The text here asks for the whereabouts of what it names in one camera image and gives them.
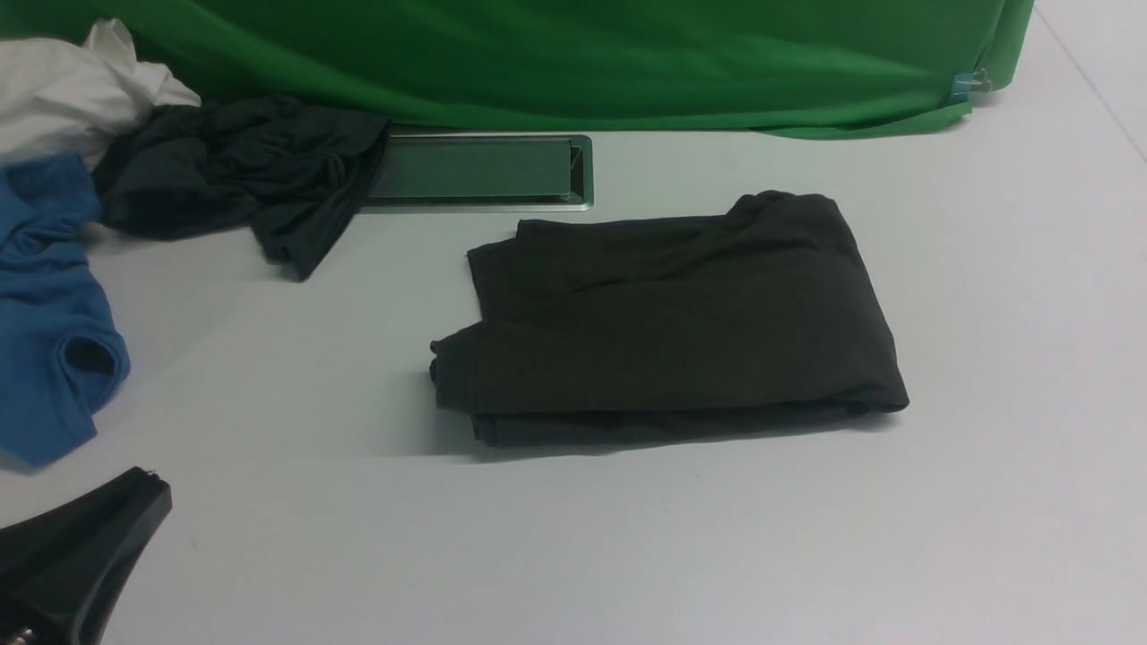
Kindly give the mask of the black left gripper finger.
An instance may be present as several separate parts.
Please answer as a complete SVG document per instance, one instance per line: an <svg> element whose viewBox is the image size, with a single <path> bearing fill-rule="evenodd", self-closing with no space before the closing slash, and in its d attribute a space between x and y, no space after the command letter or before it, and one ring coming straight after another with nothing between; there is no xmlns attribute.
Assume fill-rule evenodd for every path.
<svg viewBox="0 0 1147 645"><path fill-rule="evenodd" d="M57 510L1 530L1 642L99 644L171 487L132 467Z"/></svg>

